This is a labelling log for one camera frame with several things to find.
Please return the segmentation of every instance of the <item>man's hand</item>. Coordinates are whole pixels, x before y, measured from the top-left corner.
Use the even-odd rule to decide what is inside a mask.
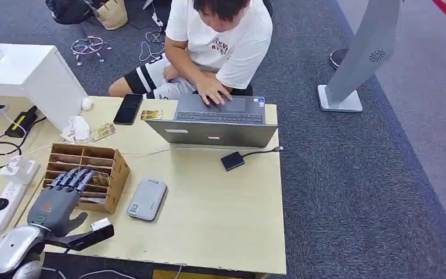
[[[172,65],[168,65],[163,69],[163,78],[166,81],[173,80],[174,78],[179,76],[179,72]]]
[[[228,93],[228,90],[226,90],[226,88],[216,78],[203,78],[196,84],[196,87],[199,95],[206,105],[210,104],[209,98],[211,98],[211,100],[213,100],[213,102],[217,105],[224,105],[225,101],[220,94],[224,95],[226,99],[230,101],[232,100],[232,96],[230,93]]]

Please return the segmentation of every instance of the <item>laptop lid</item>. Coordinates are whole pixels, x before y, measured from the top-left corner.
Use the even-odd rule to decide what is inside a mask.
[[[176,120],[146,120],[171,144],[266,147],[277,125],[208,123]]]

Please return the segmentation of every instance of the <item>printed text on t-shirt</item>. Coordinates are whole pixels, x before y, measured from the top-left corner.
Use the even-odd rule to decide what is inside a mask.
[[[211,49],[218,50],[221,55],[225,55],[228,52],[228,45],[216,38],[211,44]]]

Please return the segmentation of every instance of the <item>speaker grille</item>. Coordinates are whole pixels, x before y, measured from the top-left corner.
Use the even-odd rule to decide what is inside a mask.
[[[386,51],[383,49],[379,49],[378,51],[374,51],[370,54],[370,62],[378,63],[384,60],[386,57]]]

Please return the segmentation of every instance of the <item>laptop keyboard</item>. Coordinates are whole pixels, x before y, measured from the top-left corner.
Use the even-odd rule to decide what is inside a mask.
[[[177,120],[263,124],[261,115],[248,115],[240,113],[179,112],[177,113]]]

